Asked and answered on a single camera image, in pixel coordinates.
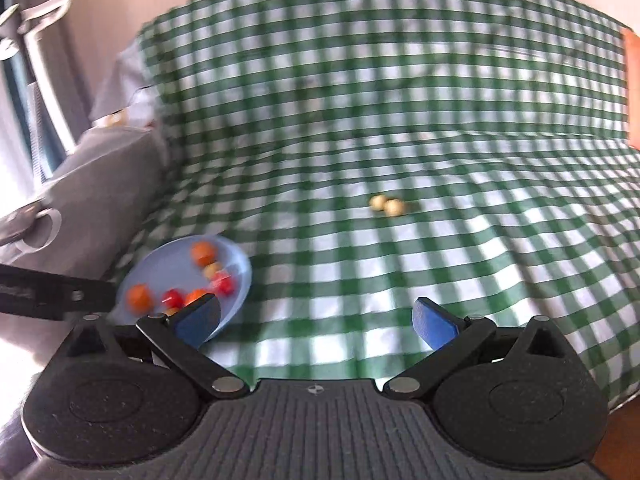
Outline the green white checkered cloth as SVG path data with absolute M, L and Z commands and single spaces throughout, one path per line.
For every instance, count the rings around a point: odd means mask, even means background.
M 553 318 L 639 389 L 639 154 L 622 24 L 574 0 L 190 0 L 134 42 L 181 156 L 115 281 L 188 235 L 250 257 L 205 346 L 248 382 L 390 378 L 430 298 Z M 369 207 L 383 194 L 401 217 Z

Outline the beige tiny fruit behind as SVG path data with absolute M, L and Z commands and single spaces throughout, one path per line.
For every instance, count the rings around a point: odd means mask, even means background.
M 369 200 L 369 207 L 374 211 L 383 211 L 387 197 L 383 194 L 372 196 Z

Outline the black smartphone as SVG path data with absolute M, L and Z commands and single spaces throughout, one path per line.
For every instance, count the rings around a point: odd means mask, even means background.
M 31 228 L 42 211 L 39 202 L 32 202 L 17 208 L 0 220 L 0 245 L 4 246 L 20 240 Z

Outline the teal curtain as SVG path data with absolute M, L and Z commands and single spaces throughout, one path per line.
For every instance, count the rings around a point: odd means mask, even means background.
M 28 159 L 33 167 L 38 167 L 40 181 L 46 182 L 66 159 L 63 145 L 43 102 L 32 102 L 32 90 L 29 89 L 32 77 L 24 55 L 17 53 L 11 56 L 1 62 L 1 67 Z

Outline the large orange fruit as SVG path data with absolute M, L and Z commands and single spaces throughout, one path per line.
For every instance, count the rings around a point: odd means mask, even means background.
M 134 315 L 147 315 L 154 308 L 154 299 L 145 284 L 134 284 L 126 292 L 126 303 Z

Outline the light blue plate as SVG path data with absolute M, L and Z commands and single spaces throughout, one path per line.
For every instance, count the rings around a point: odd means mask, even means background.
M 216 247 L 217 261 L 234 279 L 234 294 L 219 297 L 221 319 L 209 340 L 220 333 L 244 304 L 252 284 L 252 265 L 238 244 L 223 236 L 212 234 L 178 238 L 154 249 L 135 264 L 119 285 L 116 306 L 108 315 L 110 321 L 119 325 L 132 325 L 140 318 L 140 315 L 134 315 L 129 311 L 126 303 L 126 292 L 134 284 L 145 284 L 149 287 L 156 312 L 163 310 L 160 297 L 168 289 L 175 288 L 187 294 L 193 289 L 209 286 L 210 281 L 204 278 L 202 270 L 190 256 L 190 247 L 197 240 L 207 240 Z

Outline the red cherry tomato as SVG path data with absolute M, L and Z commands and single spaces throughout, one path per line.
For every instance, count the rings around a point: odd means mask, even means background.
M 186 300 L 184 300 L 183 293 L 180 290 L 171 288 L 163 293 L 160 303 L 166 311 L 180 310 L 186 304 Z

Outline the orange small fruit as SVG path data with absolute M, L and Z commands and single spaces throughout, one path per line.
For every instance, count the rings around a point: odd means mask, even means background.
M 190 256 L 199 268 L 205 268 L 216 262 L 216 247 L 207 240 L 197 240 L 190 247 Z

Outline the red fruit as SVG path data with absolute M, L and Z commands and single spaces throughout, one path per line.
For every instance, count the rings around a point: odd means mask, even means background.
M 235 292 L 232 275 L 226 270 L 217 271 L 210 282 L 210 290 L 221 297 L 229 297 Z

